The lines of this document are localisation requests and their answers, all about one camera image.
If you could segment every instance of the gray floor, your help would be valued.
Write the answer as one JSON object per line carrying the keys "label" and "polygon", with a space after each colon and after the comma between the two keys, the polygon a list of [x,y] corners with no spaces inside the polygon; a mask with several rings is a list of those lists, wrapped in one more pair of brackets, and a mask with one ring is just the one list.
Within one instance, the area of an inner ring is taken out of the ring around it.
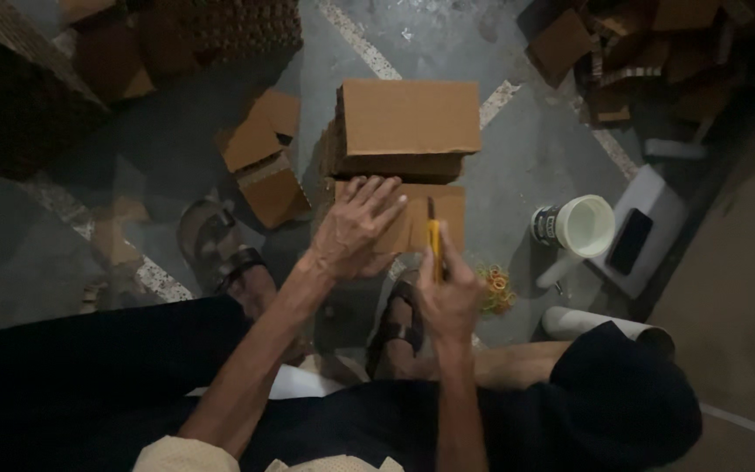
{"label": "gray floor", "polygon": [[[59,26],[49,13],[55,2],[14,2],[44,34],[56,34]],[[508,267],[521,296],[505,316],[479,324],[481,340],[489,346],[526,342],[542,312],[553,305],[625,316],[624,298],[603,286],[587,266],[567,276],[564,295],[531,288],[531,280],[555,257],[530,240],[532,212],[587,193],[613,205],[627,181],[590,129],[578,123],[572,94],[566,92],[571,87],[550,89],[525,58],[526,41],[516,18],[527,2],[335,2],[404,78],[475,80],[481,103],[505,79],[522,84],[484,129],[483,151],[466,159],[466,175],[457,182],[467,188],[468,259]],[[182,261],[174,231],[192,201],[215,187],[234,191],[212,142],[215,131],[240,123],[250,91],[259,83],[274,83],[301,97],[294,166],[310,196],[316,183],[314,147],[333,116],[336,87],[344,77],[374,76],[313,0],[301,2],[301,14],[305,47],[280,75],[275,64],[233,64],[190,77],[133,103],[48,169],[55,183],[88,208],[107,206],[120,195],[141,201],[150,221],[129,222],[125,236],[195,295],[199,288]],[[409,40],[404,29],[413,35]],[[616,136],[638,161],[636,140]],[[263,248],[275,277],[283,279],[308,244],[309,222],[261,233],[245,208],[237,214],[246,222],[247,238]],[[0,179],[0,328],[76,313],[84,285],[95,281],[110,282],[107,307],[155,303],[152,294],[119,277],[68,225]],[[387,290],[384,280],[341,287],[329,301],[333,316],[317,320],[317,346],[362,347]]]}

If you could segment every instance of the white plastic container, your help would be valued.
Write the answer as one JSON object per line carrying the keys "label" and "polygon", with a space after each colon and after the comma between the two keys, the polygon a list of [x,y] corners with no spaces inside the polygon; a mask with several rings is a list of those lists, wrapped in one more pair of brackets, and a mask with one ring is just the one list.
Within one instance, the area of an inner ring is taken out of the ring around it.
{"label": "white plastic container", "polygon": [[532,236],[541,244],[566,250],[566,254],[538,277],[540,288],[550,288],[584,259],[611,247],[616,221],[604,198],[585,195],[564,206],[539,208],[532,215]]}
{"label": "white plastic container", "polygon": [[629,339],[652,346],[668,356],[675,356],[675,342],[662,327],[635,323],[591,312],[582,312],[563,306],[552,306],[541,317],[541,324],[550,337],[571,341],[602,323],[613,322]]}

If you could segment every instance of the black phone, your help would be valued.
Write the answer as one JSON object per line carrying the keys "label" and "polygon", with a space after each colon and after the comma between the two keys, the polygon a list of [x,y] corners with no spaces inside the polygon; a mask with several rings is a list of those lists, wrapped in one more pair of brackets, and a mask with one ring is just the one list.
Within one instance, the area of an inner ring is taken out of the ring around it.
{"label": "black phone", "polygon": [[631,274],[634,263],[641,250],[651,227],[655,222],[647,217],[645,213],[636,208],[628,213],[623,224],[622,231],[616,237],[616,241],[611,248],[611,255],[607,257],[607,264],[619,271],[623,275]]}

